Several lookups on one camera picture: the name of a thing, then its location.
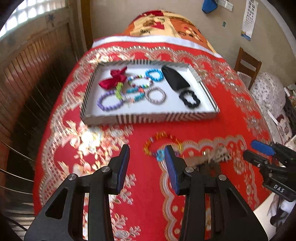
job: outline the red bow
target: red bow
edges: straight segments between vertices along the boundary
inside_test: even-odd
[[[105,90],[109,90],[109,89],[115,88],[119,82],[124,83],[127,78],[124,75],[124,72],[126,71],[126,69],[127,69],[127,66],[125,66],[123,69],[111,70],[110,74],[112,78],[102,80],[99,83],[99,86],[101,86]]]

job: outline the wooden chair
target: wooden chair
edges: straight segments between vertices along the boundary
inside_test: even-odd
[[[248,64],[254,66],[256,68],[256,71],[249,69],[248,67],[244,66],[241,63],[241,60],[247,62]],[[250,85],[248,86],[248,90],[251,88],[253,82],[255,81],[257,74],[260,70],[262,62],[258,61],[251,55],[249,55],[247,52],[243,50],[242,47],[239,48],[239,55],[237,57],[237,62],[235,63],[234,70],[235,72],[240,71],[252,78]]]

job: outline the white tray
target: white tray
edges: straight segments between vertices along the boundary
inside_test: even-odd
[[[177,70],[180,75],[190,84],[188,89],[193,90],[200,99],[200,105],[195,109],[190,109],[179,99],[181,91],[174,91],[168,82],[163,79],[161,82],[154,82],[166,93],[166,100],[161,105],[155,105],[148,102],[145,98],[132,103],[124,103],[123,106],[116,110],[103,111],[97,106],[99,97],[108,90],[102,89],[99,81],[110,78],[110,70],[121,69],[127,66],[126,75],[145,74],[148,69],[161,69],[163,65]],[[147,80],[134,80],[135,84],[145,84]],[[131,88],[128,83],[124,83],[124,90]],[[158,91],[151,92],[150,97],[160,99],[161,94]],[[115,95],[103,100],[104,106],[115,105],[118,99]],[[219,108],[204,85],[198,74],[189,64],[173,63],[164,61],[150,60],[133,60],[133,61],[116,61],[108,63],[99,63],[91,75],[86,88],[80,117],[86,125],[103,125],[103,124],[132,124],[132,123],[155,123],[163,121],[193,121],[200,119],[209,119],[216,116]]]

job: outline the purple beaded bracelet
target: purple beaded bracelet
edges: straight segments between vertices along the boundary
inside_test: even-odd
[[[104,93],[98,99],[97,105],[98,105],[98,107],[100,107],[101,110],[103,110],[103,111],[116,110],[116,109],[118,109],[119,107],[121,107],[123,105],[124,101],[121,99],[119,101],[119,103],[117,103],[116,105],[103,106],[102,105],[103,99],[105,99],[107,96],[110,96],[110,95],[115,95],[115,90],[108,91],[108,92]]]

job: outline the red tablecloth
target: red tablecloth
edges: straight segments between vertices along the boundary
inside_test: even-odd
[[[91,72],[98,61],[151,59],[191,64],[217,102],[220,113],[212,120],[136,124],[88,128],[81,122],[80,105]],[[267,125],[253,98],[235,71],[222,59],[202,50],[167,43],[113,42],[86,53],[69,75],[53,108],[40,146],[36,166],[35,212],[69,173],[85,175],[106,165],[128,143],[131,158],[125,186],[110,196],[115,240],[177,240],[184,211],[183,196],[175,196],[164,162],[146,156],[143,145],[156,132],[166,131],[182,142],[184,156],[197,155],[221,143],[231,160],[221,163],[222,173],[254,210],[269,195],[257,168],[242,158],[254,139],[271,140]],[[158,150],[168,140],[153,143]],[[87,226],[85,199],[84,238]],[[210,228],[207,208],[207,230]]]

